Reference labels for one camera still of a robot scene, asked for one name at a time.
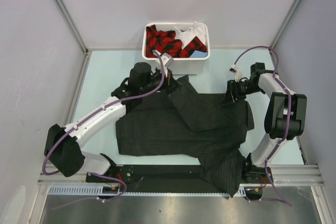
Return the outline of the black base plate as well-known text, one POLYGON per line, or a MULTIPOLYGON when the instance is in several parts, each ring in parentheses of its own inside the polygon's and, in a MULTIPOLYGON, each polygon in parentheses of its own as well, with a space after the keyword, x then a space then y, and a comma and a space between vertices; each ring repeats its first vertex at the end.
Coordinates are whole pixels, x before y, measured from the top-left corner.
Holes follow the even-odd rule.
MULTIPOLYGON (((205 178, 201 165, 112 165, 104 176, 121 178, 126 183, 138 182, 141 178, 194 179, 205 178)), ((238 174, 239 182, 246 184, 269 184, 272 179, 270 168, 248 165, 238 174)))

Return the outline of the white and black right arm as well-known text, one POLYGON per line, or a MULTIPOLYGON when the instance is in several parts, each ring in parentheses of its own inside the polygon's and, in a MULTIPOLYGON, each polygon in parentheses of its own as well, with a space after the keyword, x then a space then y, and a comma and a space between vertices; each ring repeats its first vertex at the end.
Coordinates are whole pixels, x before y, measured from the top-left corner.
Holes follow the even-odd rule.
POLYGON ((268 168, 273 156, 287 141, 300 136, 304 131, 307 97, 290 90, 275 70, 267 70, 257 62, 250 67, 250 77, 232 65, 234 79, 227 82, 222 104, 241 101, 249 94, 261 92, 269 97, 264 119, 265 135, 257 148, 248 154, 242 169, 242 178, 247 183, 269 182, 268 168))

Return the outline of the dark pinstriped long sleeve shirt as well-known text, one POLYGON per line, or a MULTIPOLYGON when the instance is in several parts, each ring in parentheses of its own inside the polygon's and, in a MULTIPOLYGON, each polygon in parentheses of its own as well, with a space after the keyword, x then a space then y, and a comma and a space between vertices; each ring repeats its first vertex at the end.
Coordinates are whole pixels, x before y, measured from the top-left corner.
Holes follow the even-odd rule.
POLYGON ((202 179, 235 195, 245 163, 239 149, 254 120, 246 100, 223 105, 223 97, 198 93, 188 76, 178 78, 172 93, 145 97, 116 122, 119 153, 197 158, 202 179))

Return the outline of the white plastic bin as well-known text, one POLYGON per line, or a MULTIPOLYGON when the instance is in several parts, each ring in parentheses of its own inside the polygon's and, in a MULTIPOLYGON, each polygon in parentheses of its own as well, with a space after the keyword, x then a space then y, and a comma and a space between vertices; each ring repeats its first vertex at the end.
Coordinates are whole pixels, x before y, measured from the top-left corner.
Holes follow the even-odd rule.
POLYGON ((144 29, 142 57, 152 66, 157 54, 173 58, 169 68, 174 74, 201 74, 211 55, 205 23, 149 23, 144 29))

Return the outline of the aluminium frame rail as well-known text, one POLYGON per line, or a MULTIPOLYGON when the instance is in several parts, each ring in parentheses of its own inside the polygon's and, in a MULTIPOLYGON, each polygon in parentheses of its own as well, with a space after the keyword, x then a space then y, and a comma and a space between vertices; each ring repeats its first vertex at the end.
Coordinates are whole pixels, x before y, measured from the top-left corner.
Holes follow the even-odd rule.
MULTIPOLYGON (((323 186, 324 182, 317 165, 271 165, 272 181, 276 186, 323 186)), ((70 177, 61 173, 41 174, 39 184, 85 184, 89 175, 78 172, 70 177)))

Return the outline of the light blue shirt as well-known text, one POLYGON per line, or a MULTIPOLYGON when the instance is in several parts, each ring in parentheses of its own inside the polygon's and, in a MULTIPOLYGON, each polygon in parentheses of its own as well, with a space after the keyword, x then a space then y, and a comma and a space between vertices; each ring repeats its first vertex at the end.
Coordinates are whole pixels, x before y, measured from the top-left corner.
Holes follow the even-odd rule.
POLYGON ((206 58, 208 56, 208 52, 202 52, 202 51, 194 51, 190 58, 206 58))

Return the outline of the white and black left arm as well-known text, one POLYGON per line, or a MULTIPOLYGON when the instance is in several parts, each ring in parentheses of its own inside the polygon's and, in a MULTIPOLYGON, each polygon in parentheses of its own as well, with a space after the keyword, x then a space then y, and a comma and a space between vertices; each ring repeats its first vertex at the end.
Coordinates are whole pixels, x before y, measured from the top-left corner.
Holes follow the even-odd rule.
POLYGON ((111 95, 88 115, 65 126, 54 124, 48 130, 44 150, 46 163, 51 162, 56 173, 65 177, 78 172, 98 174, 105 182, 115 178, 114 163, 107 155, 87 153, 82 148, 108 124, 117 121, 141 104, 143 98, 170 87, 173 74, 165 65, 153 70, 146 62, 138 62, 129 76, 111 92, 111 95))

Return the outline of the white shirt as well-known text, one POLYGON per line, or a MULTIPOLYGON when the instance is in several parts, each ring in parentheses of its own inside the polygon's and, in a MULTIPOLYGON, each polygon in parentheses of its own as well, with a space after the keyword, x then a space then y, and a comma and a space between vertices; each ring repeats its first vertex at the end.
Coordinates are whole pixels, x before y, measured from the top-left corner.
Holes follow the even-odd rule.
POLYGON ((195 37, 197 37, 204 45, 206 44, 206 25, 204 23, 193 22, 191 27, 184 30, 174 27, 175 39, 182 42, 184 49, 195 37))

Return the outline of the red black plaid shirt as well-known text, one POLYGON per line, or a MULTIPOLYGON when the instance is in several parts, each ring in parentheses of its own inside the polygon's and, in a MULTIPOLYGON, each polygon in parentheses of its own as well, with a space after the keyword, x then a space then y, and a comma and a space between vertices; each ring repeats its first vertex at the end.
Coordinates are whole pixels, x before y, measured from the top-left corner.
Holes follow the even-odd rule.
POLYGON ((145 29, 145 51, 146 58, 155 58, 153 50, 167 53, 173 58, 190 58, 194 51, 207 52, 207 47, 195 37, 184 49, 182 42, 175 39, 175 31, 157 30, 155 25, 147 26, 145 29))

